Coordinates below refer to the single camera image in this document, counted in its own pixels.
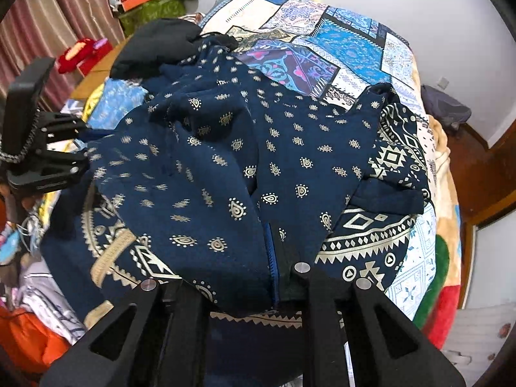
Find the red toy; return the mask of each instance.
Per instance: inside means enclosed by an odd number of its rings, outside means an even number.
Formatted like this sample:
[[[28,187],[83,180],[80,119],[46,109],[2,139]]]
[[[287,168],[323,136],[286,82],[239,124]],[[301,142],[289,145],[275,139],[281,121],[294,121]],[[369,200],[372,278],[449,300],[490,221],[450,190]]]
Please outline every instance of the red toy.
[[[77,41],[68,48],[57,61],[60,74],[71,73],[77,68],[77,64],[88,58],[94,52],[95,41],[88,37]]]
[[[79,62],[77,68],[81,70],[81,73],[84,76],[86,76],[102,58],[111,52],[112,49],[113,46],[106,38],[95,42],[93,54],[91,54],[91,56],[86,58],[84,61]]]

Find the chain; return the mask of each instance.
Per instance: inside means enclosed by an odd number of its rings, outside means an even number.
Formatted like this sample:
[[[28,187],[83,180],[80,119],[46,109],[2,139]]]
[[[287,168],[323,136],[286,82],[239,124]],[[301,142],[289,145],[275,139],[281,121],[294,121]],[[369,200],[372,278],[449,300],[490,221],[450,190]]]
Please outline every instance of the chain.
[[[27,140],[25,141],[25,144],[19,154],[14,156],[12,154],[7,154],[7,153],[3,152],[2,151],[2,141],[0,140],[0,160],[1,161],[5,161],[6,163],[18,164],[18,163],[21,163],[25,159],[25,156],[27,155],[27,153],[30,149],[30,146],[32,145],[32,143],[34,141],[35,133],[38,130],[39,115],[40,115],[40,111],[39,111],[39,109],[37,109],[34,114],[34,121],[33,121],[32,129],[30,130],[29,136],[27,137]]]

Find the wall outlet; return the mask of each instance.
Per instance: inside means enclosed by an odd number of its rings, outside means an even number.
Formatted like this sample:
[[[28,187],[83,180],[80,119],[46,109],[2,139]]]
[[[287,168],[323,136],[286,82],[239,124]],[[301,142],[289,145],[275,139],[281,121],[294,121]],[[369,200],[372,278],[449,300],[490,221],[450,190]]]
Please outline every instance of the wall outlet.
[[[445,90],[448,87],[448,84],[450,84],[448,79],[446,77],[441,77],[437,82],[437,87],[439,87],[441,90]]]

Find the green bag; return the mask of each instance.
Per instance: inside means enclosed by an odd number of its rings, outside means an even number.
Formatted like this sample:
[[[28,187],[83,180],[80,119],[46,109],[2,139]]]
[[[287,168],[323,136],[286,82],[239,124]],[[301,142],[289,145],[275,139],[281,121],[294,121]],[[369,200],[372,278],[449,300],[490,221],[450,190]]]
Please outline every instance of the green bag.
[[[150,0],[118,17],[126,37],[154,19],[180,17],[186,14],[183,0]]]

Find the wooden door frame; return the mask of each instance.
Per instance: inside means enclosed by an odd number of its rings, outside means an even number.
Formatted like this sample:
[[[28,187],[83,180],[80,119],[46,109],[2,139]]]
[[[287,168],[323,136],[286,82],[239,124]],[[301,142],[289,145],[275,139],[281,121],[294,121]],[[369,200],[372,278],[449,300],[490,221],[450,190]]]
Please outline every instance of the wooden door frame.
[[[471,274],[475,258],[475,235],[479,228],[504,217],[516,209],[516,190],[496,202],[490,207],[480,211],[477,215],[464,222],[464,246],[462,249],[461,284],[458,308],[463,309],[468,298],[471,284]]]

